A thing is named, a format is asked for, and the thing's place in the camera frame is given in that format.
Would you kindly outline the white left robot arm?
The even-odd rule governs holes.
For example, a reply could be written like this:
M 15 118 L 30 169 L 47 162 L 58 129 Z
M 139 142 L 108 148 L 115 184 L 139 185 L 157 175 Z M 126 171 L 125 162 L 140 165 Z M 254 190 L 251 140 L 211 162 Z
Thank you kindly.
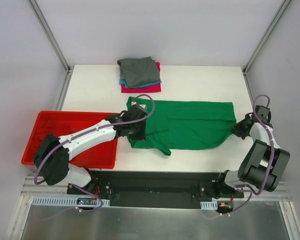
M 86 195 L 98 193 L 97 180 L 84 167 L 70 161 L 79 154 L 120 137 L 145 139 L 147 106 L 133 102 L 128 110 L 107 116 L 100 122 L 63 136 L 48 134 L 33 157 L 34 183 L 49 186 L 66 182 Z

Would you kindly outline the green t-shirt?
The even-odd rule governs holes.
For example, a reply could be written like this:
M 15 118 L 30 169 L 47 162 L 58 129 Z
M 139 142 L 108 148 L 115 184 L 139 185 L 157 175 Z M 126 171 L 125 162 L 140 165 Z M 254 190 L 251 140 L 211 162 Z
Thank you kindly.
M 139 98 L 150 117 L 145 139 L 128 138 L 133 149 L 156 149 L 170 156 L 172 150 L 208 150 L 219 147 L 236 124 L 232 102 L 167 101 Z

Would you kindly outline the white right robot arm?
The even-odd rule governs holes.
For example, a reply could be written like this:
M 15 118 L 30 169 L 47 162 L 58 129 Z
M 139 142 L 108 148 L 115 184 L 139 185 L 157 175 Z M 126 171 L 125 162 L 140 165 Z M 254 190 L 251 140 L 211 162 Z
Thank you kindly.
M 227 197 L 238 192 L 236 188 L 249 188 L 253 194 L 260 191 L 273 192 L 290 160 L 290 153 L 276 142 L 271 124 L 271 110 L 257 105 L 254 111 L 234 125 L 232 134 L 245 139 L 252 138 L 253 144 L 236 171 L 226 170 L 215 183 L 217 197 Z

